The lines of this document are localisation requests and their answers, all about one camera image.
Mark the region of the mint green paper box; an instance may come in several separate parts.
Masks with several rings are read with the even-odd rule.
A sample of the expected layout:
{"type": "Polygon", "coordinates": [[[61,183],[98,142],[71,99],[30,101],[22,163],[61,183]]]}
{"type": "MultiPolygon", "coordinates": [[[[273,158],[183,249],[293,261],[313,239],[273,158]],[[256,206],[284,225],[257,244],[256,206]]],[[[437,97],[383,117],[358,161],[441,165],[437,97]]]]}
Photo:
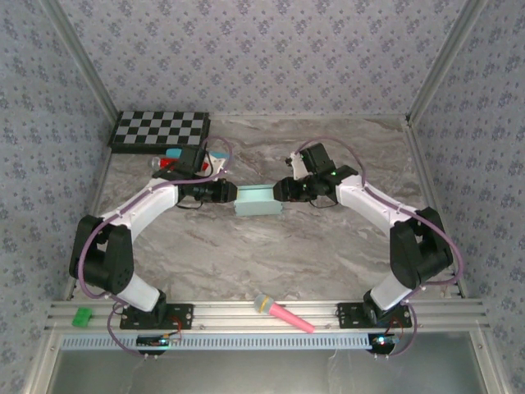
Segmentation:
{"type": "Polygon", "coordinates": [[[234,208],[237,217],[279,215],[282,202],[274,199],[273,185],[239,186],[234,208]]]}

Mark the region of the red can with clear cap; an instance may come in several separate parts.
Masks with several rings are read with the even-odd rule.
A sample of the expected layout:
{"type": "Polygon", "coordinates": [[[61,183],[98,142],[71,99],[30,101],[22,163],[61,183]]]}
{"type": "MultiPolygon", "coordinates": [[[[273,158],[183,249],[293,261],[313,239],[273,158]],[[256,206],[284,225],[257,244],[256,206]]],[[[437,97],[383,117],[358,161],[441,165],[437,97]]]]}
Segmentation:
{"type": "Polygon", "coordinates": [[[204,161],[201,168],[199,170],[195,170],[189,164],[179,164],[179,161],[180,160],[178,158],[153,157],[150,159],[149,165],[155,171],[161,170],[163,168],[173,168],[178,172],[202,172],[208,170],[210,167],[209,163],[204,161]]]}

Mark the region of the black white chessboard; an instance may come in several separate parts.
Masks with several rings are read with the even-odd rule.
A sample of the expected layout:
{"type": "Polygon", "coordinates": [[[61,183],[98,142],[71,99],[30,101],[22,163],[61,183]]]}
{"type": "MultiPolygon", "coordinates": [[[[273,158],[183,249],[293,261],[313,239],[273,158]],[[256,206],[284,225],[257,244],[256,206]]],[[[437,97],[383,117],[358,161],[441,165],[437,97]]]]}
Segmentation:
{"type": "Polygon", "coordinates": [[[108,141],[113,153],[160,154],[185,145],[199,146],[209,135],[208,112],[120,112],[108,141]]]}

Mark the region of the aluminium table edge beam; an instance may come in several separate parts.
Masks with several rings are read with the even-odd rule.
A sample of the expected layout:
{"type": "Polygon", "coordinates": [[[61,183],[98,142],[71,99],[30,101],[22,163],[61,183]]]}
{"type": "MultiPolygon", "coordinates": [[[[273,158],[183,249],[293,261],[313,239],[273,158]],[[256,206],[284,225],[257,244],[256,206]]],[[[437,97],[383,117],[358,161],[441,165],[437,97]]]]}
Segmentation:
{"type": "MultiPolygon", "coordinates": [[[[483,303],[477,299],[411,300],[421,332],[463,332],[487,330],[489,319],[483,303]]],[[[251,301],[195,301],[192,333],[292,333],[297,330],[270,315],[254,310],[251,301]]],[[[335,300],[286,301],[285,307],[300,318],[311,323],[317,333],[338,332],[335,300]]],[[[58,332],[101,333],[107,329],[107,316],[112,303],[96,300],[57,301],[51,304],[46,330],[58,332]],[[93,310],[93,316],[86,328],[71,325],[79,307],[93,310]]]]}

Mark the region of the pink toy microphone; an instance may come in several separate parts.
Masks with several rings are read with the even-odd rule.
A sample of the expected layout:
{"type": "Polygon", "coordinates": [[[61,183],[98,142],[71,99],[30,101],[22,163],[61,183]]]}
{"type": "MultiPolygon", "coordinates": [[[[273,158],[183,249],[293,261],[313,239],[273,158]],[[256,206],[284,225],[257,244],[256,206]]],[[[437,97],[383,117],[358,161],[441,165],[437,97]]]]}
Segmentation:
{"type": "Polygon", "coordinates": [[[257,295],[254,300],[254,309],[260,314],[268,314],[274,318],[278,318],[303,332],[315,332],[315,327],[311,323],[305,321],[296,314],[291,313],[288,309],[277,304],[269,295],[257,295]]]}

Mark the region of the green toy brick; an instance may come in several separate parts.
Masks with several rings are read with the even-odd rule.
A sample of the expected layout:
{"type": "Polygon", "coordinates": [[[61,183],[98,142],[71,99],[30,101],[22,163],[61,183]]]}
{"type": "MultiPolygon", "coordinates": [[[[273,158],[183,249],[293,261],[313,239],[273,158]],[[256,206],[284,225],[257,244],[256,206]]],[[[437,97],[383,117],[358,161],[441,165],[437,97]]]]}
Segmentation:
{"type": "Polygon", "coordinates": [[[79,307],[71,321],[71,325],[76,328],[86,328],[93,316],[93,310],[87,307],[79,307]]]}

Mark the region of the aluminium table rear rail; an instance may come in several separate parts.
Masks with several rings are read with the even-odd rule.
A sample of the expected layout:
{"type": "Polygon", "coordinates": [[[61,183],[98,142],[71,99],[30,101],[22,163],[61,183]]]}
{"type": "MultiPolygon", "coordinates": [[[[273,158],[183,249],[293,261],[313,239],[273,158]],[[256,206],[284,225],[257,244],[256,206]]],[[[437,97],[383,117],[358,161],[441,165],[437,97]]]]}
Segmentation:
{"type": "Polygon", "coordinates": [[[241,121],[241,120],[291,120],[291,119],[300,119],[300,120],[318,120],[318,119],[369,119],[369,120],[378,120],[378,121],[389,121],[394,119],[406,120],[406,114],[249,114],[249,115],[231,115],[231,114],[211,114],[211,121],[241,121]]]}

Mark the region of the aluminium table side rail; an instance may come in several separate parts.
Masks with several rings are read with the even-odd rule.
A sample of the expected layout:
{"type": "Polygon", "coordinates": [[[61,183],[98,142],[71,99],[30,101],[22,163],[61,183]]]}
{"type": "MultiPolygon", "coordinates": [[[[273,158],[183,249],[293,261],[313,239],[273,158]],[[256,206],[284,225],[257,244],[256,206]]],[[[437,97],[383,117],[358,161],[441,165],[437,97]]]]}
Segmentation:
{"type": "MultiPolygon", "coordinates": [[[[86,214],[94,215],[98,211],[100,199],[103,192],[103,187],[107,178],[107,171],[111,163],[112,149],[108,146],[108,141],[115,128],[118,118],[110,121],[110,128],[108,137],[105,139],[102,150],[102,162],[95,173],[94,190],[88,194],[87,211],[86,214]]],[[[73,277],[68,277],[68,281],[63,292],[63,300],[71,301],[75,295],[76,280],[73,277]]]]}
{"type": "Polygon", "coordinates": [[[435,187],[432,183],[430,169],[427,165],[427,161],[424,157],[422,148],[418,142],[417,133],[411,126],[411,123],[406,119],[404,119],[403,129],[406,134],[407,146],[409,147],[410,153],[414,160],[414,166],[418,174],[422,195],[427,205],[435,209],[440,214],[441,222],[444,226],[443,232],[451,239],[451,242],[454,244],[454,246],[450,247],[452,257],[454,259],[453,264],[449,268],[450,279],[445,280],[445,275],[441,274],[439,276],[439,280],[446,281],[446,284],[439,284],[439,286],[442,287],[443,293],[449,292],[452,296],[458,294],[462,298],[468,298],[468,290],[466,287],[466,283],[463,279],[463,256],[461,255],[456,242],[452,240],[451,232],[447,227],[445,214],[443,213],[440,201],[436,194],[435,187]]]}

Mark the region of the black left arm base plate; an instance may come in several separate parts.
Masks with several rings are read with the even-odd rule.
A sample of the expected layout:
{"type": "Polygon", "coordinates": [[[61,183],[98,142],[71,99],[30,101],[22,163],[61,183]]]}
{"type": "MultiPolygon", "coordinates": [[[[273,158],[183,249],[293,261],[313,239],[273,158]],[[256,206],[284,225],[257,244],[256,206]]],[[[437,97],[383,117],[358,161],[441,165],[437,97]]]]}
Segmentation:
{"type": "Polygon", "coordinates": [[[144,312],[135,307],[124,309],[119,328],[122,330],[175,330],[192,328],[194,305],[165,304],[144,312]]]}

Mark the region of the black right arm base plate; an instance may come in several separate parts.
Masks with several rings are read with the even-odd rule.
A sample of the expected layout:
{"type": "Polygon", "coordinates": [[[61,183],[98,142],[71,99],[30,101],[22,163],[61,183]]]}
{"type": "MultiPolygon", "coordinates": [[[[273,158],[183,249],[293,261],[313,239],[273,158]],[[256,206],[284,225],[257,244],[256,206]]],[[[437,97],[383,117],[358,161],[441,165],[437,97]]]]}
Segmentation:
{"type": "Polygon", "coordinates": [[[411,328],[413,321],[409,308],[396,305],[387,311],[365,302],[341,302],[336,306],[336,317],[341,329],[411,328]]]}

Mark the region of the aluminium frame corner post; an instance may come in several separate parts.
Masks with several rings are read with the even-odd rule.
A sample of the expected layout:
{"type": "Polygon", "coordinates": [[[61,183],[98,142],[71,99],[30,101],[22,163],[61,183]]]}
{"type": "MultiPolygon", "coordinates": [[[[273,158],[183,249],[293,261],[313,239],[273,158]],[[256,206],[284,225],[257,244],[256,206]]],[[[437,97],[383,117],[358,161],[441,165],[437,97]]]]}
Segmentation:
{"type": "Polygon", "coordinates": [[[409,126],[416,126],[419,123],[488,2],[489,0],[465,0],[406,115],[409,126]]]}
{"type": "Polygon", "coordinates": [[[60,39],[65,44],[69,54],[74,59],[80,74],[93,92],[106,118],[111,122],[115,122],[118,117],[117,108],[59,1],[39,0],[39,3],[52,22],[60,39]]]}

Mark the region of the aluminium frame leg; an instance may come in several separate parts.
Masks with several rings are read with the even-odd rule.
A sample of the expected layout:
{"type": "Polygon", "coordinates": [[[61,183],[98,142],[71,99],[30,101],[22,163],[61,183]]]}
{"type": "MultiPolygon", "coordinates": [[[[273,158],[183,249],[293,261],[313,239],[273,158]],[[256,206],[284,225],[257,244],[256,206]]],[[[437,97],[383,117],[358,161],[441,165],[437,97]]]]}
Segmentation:
{"type": "Polygon", "coordinates": [[[477,329],[469,334],[487,394],[513,394],[491,333],[477,329]]]}
{"type": "Polygon", "coordinates": [[[23,394],[46,394],[62,344],[62,335],[45,332],[27,376],[23,394]]]}

